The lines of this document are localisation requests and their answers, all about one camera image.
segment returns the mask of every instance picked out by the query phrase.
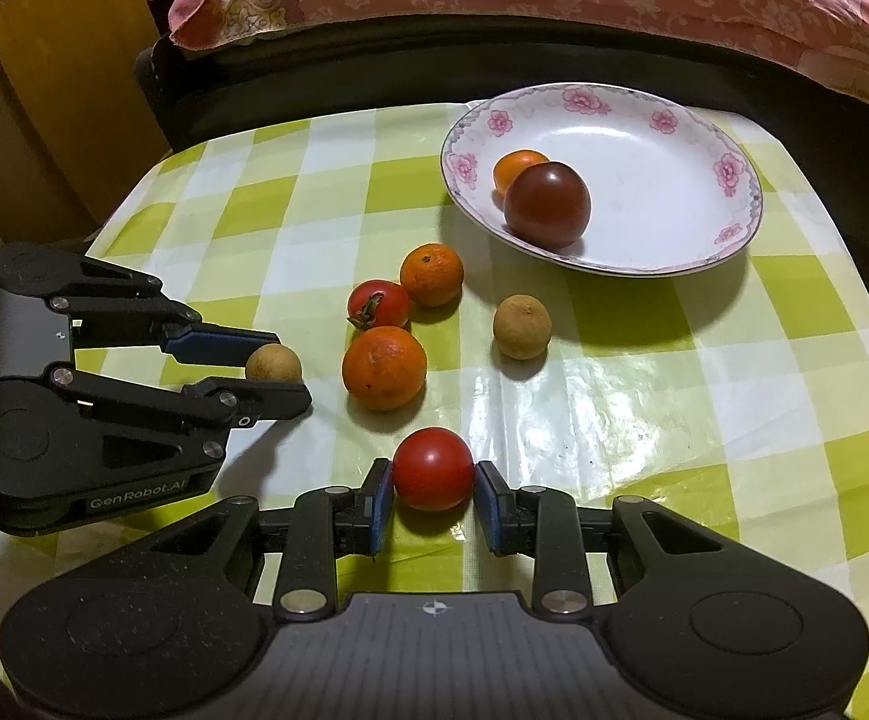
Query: dark red tomato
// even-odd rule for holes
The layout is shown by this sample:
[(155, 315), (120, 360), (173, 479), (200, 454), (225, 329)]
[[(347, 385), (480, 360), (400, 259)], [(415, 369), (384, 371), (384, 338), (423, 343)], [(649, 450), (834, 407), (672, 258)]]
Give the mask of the dark red tomato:
[(518, 238), (542, 248), (570, 247), (591, 220), (582, 177), (561, 162), (526, 167), (505, 195), (505, 222)]
[(348, 322), (359, 330), (404, 327), (412, 300), (400, 284), (380, 278), (355, 287), (348, 298)]
[(471, 450), (445, 428), (424, 428), (394, 453), (394, 488), (412, 509), (444, 512), (460, 504), (475, 485)]

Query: orange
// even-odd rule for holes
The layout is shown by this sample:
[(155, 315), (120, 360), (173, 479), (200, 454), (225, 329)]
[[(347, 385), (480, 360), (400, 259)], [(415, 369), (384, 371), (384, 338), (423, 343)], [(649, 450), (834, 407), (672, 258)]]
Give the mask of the orange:
[(341, 379), (366, 409), (386, 412), (404, 406), (421, 391), (428, 356), (407, 330), (372, 327), (351, 341), (341, 361)]
[(452, 247), (425, 244), (404, 257), (401, 286), (419, 306), (443, 306), (462, 290), (465, 266)]
[(540, 151), (532, 151), (530, 148), (522, 148), (521, 151), (505, 154), (495, 163), (494, 179), (498, 194), (504, 197), (505, 194), (508, 194), (508, 187), (514, 183), (515, 178), (521, 175), (526, 167), (539, 165), (542, 162), (548, 162), (548, 157)]

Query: tomato stem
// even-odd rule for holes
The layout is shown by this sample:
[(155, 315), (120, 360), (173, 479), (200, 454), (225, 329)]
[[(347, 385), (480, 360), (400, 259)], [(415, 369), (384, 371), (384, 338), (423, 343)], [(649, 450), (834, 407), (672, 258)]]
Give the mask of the tomato stem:
[(385, 293), (374, 293), (371, 295), (371, 297), (364, 303), (364, 306), (359, 308), (354, 317), (348, 317), (348, 322), (351, 322), (351, 324), (359, 330), (367, 330), (370, 327), (374, 327), (375, 309), (378, 308), (380, 299), (384, 296)]

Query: table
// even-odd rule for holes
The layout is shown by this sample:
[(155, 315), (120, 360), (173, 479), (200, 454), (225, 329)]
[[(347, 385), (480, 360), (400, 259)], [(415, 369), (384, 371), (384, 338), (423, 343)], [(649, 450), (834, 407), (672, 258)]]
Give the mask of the table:
[[(748, 252), (711, 271), (630, 280), (542, 263), (450, 204), (438, 167), (465, 105), (347, 113), (204, 143), (145, 175), (92, 246), (153, 272), (206, 322), (279, 333), (299, 354), (308, 418), (234, 431), (212, 494), (121, 520), (0, 535), (0, 617), (54, 573), (219, 497), (283, 506), (309, 488), (358, 485), (375, 456), (426, 425), (466, 437), (512, 487), (551, 485), (588, 505), (655, 498), (849, 595), (869, 624), (869, 299), (819, 199), (769, 133), (705, 112), (750, 156), (765, 191)], [(397, 278), (423, 242), (465, 261), (456, 310), (412, 318), (428, 353), (423, 400), (367, 413), (340, 384), (351, 287)], [(531, 293), (555, 324), (547, 360), (502, 360), (491, 317)], [(212, 373), (157, 348), (78, 353), (78, 367), (154, 386)], [(529, 559), (486, 554), (473, 514), (399, 511), (393, 547), (338, 563), (348, 589), (451, 591), (529, 584)], [(610, 601), (604, 560), (596, 597)], [(270, 560), (260, 597), (270, 594)], [(868, 673), (852, 710), (869, 720)]]

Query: plate rim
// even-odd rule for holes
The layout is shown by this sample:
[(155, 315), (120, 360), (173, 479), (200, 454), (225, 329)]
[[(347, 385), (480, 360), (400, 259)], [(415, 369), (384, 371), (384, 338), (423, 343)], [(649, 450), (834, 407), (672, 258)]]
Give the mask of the plate rim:
[[(670, 266), (669, 268), (664, 269), (634, 269), (634, 268), (612, 268), (612, 266), (604, 266), (604, 265), (596, 265), (590, 263), (580, 263), (577, 261), (573, 261), (564, 255), (560, 255), (553, 251), (544, 250), (541, 247), (536, 247), (534, 244), (529, 244), (527, 241), (522, 241), (518, 237), (510, 236), (505, 237), (500, 230), (496, 230), (488, 224), (485, 224), (482, 220), (475, 217), (471, 210), (469, 210), (460, 199), (455, 196), (455, 194), (451, 190), (451, 185), (448, 181), (448, 175), (446, 170), (446, 154), (448, 148), (452, 143), (449, 143), (452, 139), (452, 135), (459, 130), (459, 124), (465, 117), (471, 116), (476, 112), (481, 112), (484, 109), (490, 109), (492, 103), (495, 103), (496, 100), (503, 100), (503, 98), (509, 98), (510, 95), (516, 95), (519, 92), (529, 92), (536, 90), (545, 90), (545, 89), (558, 89), (565, 88), (571, 86), (582, 86), (588, 89), (606, 89), (611, 90), (612, 92), (619, 92), (622, 94), (633, 94), (638, 95), (640, 98), (648, 98), (649, 100), (655, 100), (657, 103), (670, 106), (676, 111), (683, 111), (687, 116), (691, 119), (695, 119), (696, 122), (699, 122), (704, 127), (708, 128), (711, 132), (715, 134), (720, 140), (726, 142), (727, 145), (731, 146), (734, 151), (737, 151), (743, 158), (745, 159), (745, 164), (750, 168), (751, 174), (751, 183), (753, 183), (755, 190), (757, 191), (757, 197), (755, 197), (754, 201), (757, 205), (757, 218), (753, 220), (753, 225), (748, 225), (748, 230), (745, 231), (745, 237), (740, 240), (739, 245), (734, 247), (731, 252), (727, 254), (717, 254), (712, 257), (701, 261), (700, 263), (685, 263), (678, 266)], [(478, 225), (481, 229), (486, 230), (487, 233), (494, 236), (499, 241), (504, 244), (509, 245), (512, 248), (516, 248), (516, 250), (524, 251), (526, 254), (531, 255), (540, 260), (545, 260), (547, 262), (553, 262), (557, 265), (564, 266), (564, 268), (570, 268), (573, 271), (581, 271), (585, 272), (585, 274), (604, 274), (604, 275), (612, 275), (612, 276), (623, 276), (625, 278), (666, 278), (669, 276), (677, 276), (677, 275), (688, 275), (688, 274), (697, 274), (700, 271), (707, 271), (707, 269), (714, 268), (716, 265), (720, 265), (721, 263), (727, 262), (733, 257), (741, 254), (748, 248), (748, 244), (751, 243), (754, 236), (757, 234), (758, 230), (761, 228), (762, 220), (764, 220), (765, 214), (765, 195), (764, 189), (761, 186), (761, 178), (758, 175), (758, 171), (755, 170), (753, 162), (751, 162), (750, 158), (748, 158), (748, 154), (745, 153), (743, 148), (739, 145), (734, 138), (732, 138), (729, 134), (727, 134), (724, 129), (718, 127), (718, 124), (712, 122), (711, 119), (708, 119), (706, 116), (703, 116), (700, 113), (696, 113), (691, 109), (687, 108), (680, 103), (674, 103), (673, 100), (667, 100), (667, 98), (660, 97), (660, 95), (654, 95), (651, 92), (644, 92), (640, 89), (633, 89), (628, 86), (621, 86), (619, 84), (610, 84), (610, 83), (599, 83), (598, 81), (552, 81), (549, 83), (540, 83), (540, 84), (532, 84), (531, 86), (521, 86), (517, 89), (508, 90), (508, 92), (501, 93), (500, 95), (494, 95), (493, 98), (489, 98), (488, 100), (478, 100), (476, 103), (468, 103), (468, 110), (465, 113), (462, 113), (460, 117), (458, 117), (455, 122), (448, 128), (448, 132), (445, 135), (444, 141), (441, 143), (441, 154), (439, 154), (439, 167), (441, 167), (441, 179), (444, 181), (445, 189), (448, 193), (448, 196), (452, 199), (452, 203), (455, 204), (457, 208), (459, 208), (462, 213), (464, 213), (467, 218), (471, 220), (472, 223)]]

